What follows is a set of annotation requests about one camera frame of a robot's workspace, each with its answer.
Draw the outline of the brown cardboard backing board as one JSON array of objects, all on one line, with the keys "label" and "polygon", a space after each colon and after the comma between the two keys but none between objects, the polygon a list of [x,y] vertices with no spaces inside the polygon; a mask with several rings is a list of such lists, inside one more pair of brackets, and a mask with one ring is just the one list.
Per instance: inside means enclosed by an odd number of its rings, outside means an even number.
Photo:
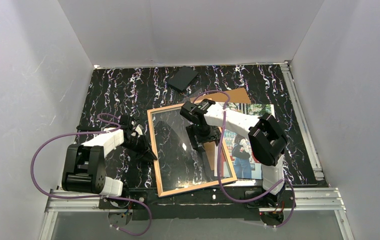
[{"label": "brown cardboard backing board", "polygon": [[[237,103],[237,104],[250,104],[251,100],[244,88],[237,88],[233,90],[227,90],[225,91],[230,96],[230,101],[229,103]],[[226,95],[220,93],[220,92],[215,92],[211,94],[204,94],[200,97],[192,97],[190,98],[191,102],[193,102],[195,99],[197,99],[195,102],[199,103],[203,99],[209,99],[213,100],[216,103],[224,103],[228,98]],[[207,155],[207,160],[209,162],[209,167],[208,169],[213,171],[215,167],[215,160],[216,160],[216,154],[217,154],[217,147],[215,145],[215,142],[209,142],[204,144],[204,149]]]}]

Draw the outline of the aluminium rail front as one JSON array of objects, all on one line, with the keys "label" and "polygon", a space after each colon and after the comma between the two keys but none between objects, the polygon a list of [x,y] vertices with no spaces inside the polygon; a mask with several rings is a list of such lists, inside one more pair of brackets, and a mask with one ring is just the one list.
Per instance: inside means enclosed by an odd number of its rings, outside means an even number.
[{"label": "aluminium rail front", "polygon": [[[84,197],[83,193],[55,190],[53,194],[61,197],[49,197],[45,208],[40,240],[50,240],[59,212],[107,212],[123,213],[124,208],[115,206],[107,209],[99,208],[100,198],[96,196]],[[344,240],[352,240],[354,236],[346,216],[346,207],[336,187],[314,187],[295,189],[296,211],[333,211]]]}]

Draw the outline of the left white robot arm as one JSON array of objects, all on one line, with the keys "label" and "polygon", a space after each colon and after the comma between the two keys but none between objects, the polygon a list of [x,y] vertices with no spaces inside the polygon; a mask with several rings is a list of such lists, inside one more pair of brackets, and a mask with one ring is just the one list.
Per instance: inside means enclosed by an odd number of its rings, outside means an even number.
[{"label": "left white robot arm", "polygon": [[106,174],[106,157],[117,147],[131,151],[137,160],[157,159],[143,128],[130,116],[119,117],[119,125],[111,123],[101,133],[83,144],[69,145],[62,176],[62,188],[69,192],[120,197],[124,184]]}]

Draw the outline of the colour photo print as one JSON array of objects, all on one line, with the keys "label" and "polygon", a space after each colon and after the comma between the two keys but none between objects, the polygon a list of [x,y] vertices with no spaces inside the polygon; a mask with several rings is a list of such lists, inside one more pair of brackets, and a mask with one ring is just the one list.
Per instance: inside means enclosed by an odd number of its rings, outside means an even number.
[{"label": "colour photo print", "polygon": [[[275,115],[272,104],[229,103],[227,108],[252,116],[262,116],[267,113]],[[226,129],[223,141],[238,180],[262,179],[261,164],[252,156],[248,138],[243,139],[239,134]]]}]

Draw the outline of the clear acrylic sheet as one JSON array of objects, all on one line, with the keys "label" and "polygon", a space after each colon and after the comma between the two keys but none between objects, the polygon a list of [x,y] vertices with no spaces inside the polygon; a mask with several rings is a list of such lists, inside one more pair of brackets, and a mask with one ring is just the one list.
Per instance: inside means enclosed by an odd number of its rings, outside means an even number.
[{"label": "clear acrylic sheet", "polygon": [[212,180],[206,180],[198,151],[191,146],[185,130],[191,123],[180,115],[182,104],[147,111],[159,197],[182,194],[237,180],[226,145],[218,152]]}]

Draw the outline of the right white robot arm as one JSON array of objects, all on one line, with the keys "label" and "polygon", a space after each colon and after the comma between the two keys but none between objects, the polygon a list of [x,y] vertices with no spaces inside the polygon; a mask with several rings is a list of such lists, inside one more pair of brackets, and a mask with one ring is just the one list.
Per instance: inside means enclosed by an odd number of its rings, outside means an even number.
[{"label": "right white robot arm", "polygon": [[241,203],[262,199],[277,203],[281,200],[285,191],[283,159],[288,138],[273,115],[244,114],[230,109],[226,103],[210,99],[199,103],[185,102],[180,115],[191,123],[186,131],[194,150],[208,142],[221,146],[226,130],[249,141],[249,155],[261,164],[263,193],[240,200]]}]

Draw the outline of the aluminium rail right side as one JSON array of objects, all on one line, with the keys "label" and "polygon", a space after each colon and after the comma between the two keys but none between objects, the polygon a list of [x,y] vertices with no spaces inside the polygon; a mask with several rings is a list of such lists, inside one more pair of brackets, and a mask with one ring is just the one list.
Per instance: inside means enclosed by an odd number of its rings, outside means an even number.
[{"label": "aluminium rail right side", "polygon": [[310,160],[310,164],[313,168],[313,172],[315,176],[323,176],[322,166],[319,161],[307,122],[304,116],[304,112],[301,106],[300,99],[297,94],[297,89],[295,86],[294,78],[291,73],[290,64],[288,62],[284,62],[280,64],[280,69],[284,76],[284,81],[287,86],[291,102],[295,111],[295,116],[299,127],[301,129],[301,134],[307,149],[308,157]]}]

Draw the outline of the black mounting base plate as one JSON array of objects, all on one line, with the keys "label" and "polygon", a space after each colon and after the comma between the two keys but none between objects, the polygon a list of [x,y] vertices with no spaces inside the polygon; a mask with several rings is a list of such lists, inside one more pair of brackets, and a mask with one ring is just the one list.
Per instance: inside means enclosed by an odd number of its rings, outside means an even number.
[{"label": "black mounting base plate", "polygon": [[[249,199],[260,194],[261,187],[226,187],[227,193],[236,199]],[[273,212],[283,214],[293,205],[291,190],[286,189],[278,203],[269,203],[264,199],[251,203],[235,203],[228,199],[219,187],[210,187],[193,192],[159,197],[155,188],[129,188],[126,197],[143,199],[152,213],[154,220],[160,219],[244,219],[260,220],[260,213]],[[99,209],[110,212],[129,210],[131,220],[148,220],[145,208],[137,203],[119,200],[99,200]]]}]

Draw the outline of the aluminium rail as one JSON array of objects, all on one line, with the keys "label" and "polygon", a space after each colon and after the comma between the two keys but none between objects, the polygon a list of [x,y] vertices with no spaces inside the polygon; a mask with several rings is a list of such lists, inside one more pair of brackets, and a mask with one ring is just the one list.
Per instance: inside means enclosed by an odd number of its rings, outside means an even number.
[{"label": "aluminium rail", "polygon": [[[83,193],[55,190],[53,194],[61,197],[49,197],[45,208],[40,240],[50,240],[59,212],[107,212],[123,213],[124,208],[115,206],[107,209],[99,208],[100,198],[96,196],[84,197]],[[352,240],[354,236],[346,216],[346,207],[336,187],[314,187],[295,189],[296,211],[333,211],[344,240]]]},{"label": "aluminium rail", "polygon": [[284,76],[284,81],[287,86],[291,102],[295,111],[295,116],[299,127],[301,129],[301,134],[307,149],[308,157],[310,160],[310,164],[313,168],[313,172],[315,176],[323,176],[322,166],[319,161],[307,122],[304,116],[304,112],[301,106],[300,99],[297,94],[297,89],[295,86],[294,78],[291,73],[290,64],[288,62],[284,62],[280,64],[280,69]]}]

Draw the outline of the black foam block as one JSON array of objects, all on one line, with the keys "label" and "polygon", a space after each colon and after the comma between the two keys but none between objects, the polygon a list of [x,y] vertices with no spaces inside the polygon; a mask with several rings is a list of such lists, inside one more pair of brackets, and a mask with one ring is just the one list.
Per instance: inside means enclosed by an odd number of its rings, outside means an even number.
[{"label": "black foam block", "polygon": [[183,66],[167,81],[167,86],[182,93],[198,75],[199,72],[191,67]]}]

